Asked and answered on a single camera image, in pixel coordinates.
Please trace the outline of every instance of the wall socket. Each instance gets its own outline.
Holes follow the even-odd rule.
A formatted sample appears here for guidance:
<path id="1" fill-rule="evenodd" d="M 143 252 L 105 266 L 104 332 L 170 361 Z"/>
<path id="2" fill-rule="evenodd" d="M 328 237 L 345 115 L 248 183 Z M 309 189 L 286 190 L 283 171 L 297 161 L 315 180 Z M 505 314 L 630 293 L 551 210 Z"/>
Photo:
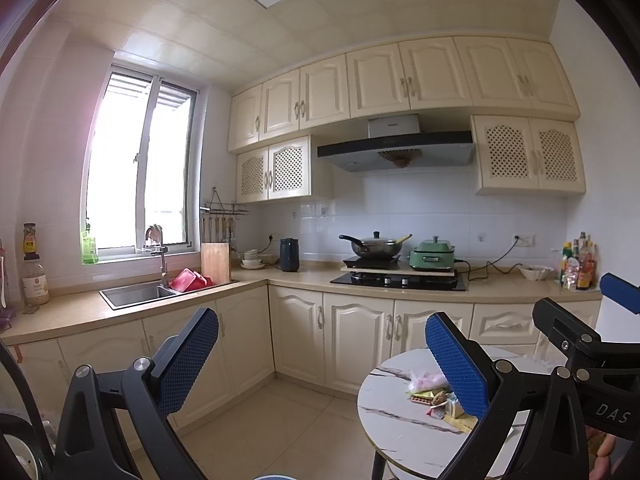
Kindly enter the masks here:
<path id="1" fill-rule="evenodd" d="M 518 237 L 516 241 L 516 247 L 535 247 L 536 245 L 536 235 L 521 235 L 516 234 L 513 235 L 513 238 Z"/>

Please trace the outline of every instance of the blue gripper pad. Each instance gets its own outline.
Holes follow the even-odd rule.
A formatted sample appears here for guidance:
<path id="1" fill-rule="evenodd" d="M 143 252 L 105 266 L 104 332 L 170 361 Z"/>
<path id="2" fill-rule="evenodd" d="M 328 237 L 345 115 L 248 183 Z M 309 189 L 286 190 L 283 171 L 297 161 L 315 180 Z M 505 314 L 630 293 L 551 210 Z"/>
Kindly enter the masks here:
<path id="1" fill-rule="evenodd" d="M 180 410 L 217 339 L 218 316 L 200 307 L 159 357 L 152 377 L 162 416 Z"/>
<path id="2" fill-rule="evenodd" d="M 611 273 L 600 279 L 603 295 L 634 314 L 640 314 L 640 288 Z"/>
<path id="3" fill-rule="evenodd" d="M 444 312 L 429 316 L 424 336 L 465 413 L 482 418 L 497 387 L 489 356 L 465 338 Z"/>

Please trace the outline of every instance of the table leg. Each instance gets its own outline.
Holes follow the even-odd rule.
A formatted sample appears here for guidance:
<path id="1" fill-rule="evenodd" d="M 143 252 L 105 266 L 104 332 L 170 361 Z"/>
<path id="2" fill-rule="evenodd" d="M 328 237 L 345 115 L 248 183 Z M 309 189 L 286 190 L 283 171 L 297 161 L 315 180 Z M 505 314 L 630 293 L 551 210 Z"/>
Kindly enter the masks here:
<path id="1" fill-rule="evenodd" d="M 371 471 L 371 480 L 382 480 L 385 473 L 386 459 L 376 451 L 373 457 L 373 470 Z"/>

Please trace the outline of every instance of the window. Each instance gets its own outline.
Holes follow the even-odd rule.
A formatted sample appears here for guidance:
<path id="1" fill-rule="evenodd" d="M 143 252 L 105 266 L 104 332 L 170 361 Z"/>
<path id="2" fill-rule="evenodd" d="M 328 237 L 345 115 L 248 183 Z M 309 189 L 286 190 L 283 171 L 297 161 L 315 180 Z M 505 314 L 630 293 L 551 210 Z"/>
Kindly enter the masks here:
<path id="1" fill-rule="evenodd" d="M 196 92 L 114 66 L 95 121 L 86 216 L 101 259 L 135 254 L 162 226 L 170 252 L 192 246 L 189 146 Z"/>

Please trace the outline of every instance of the round table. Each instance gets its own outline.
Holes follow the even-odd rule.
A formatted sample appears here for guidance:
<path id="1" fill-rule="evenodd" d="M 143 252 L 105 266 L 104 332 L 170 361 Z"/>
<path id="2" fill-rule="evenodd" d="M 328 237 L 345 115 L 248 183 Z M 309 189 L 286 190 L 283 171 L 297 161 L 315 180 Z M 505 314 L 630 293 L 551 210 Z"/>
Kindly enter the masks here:
<path id="1" fill-rule="evenodd" d="M 492 360 L 507 359 L 521 372 L 548 374 L 549 369 L 506 350 L 483 346 Z M 468 433 L 426 414 L 429 407 L 409 400 L 409 372 L 439 372 L 431 351 L 410 350 L 388 359 L 364 380 L 358 393 L 358 416 L 376 449 L 372 480 L 382 480 L 385 462 L 401 480 L 435 479 L 458 452 Z M 527 413 L 518 412 L 513 433 L 502 446 L 489 477 L 504 473 L 522 435 Z"/>

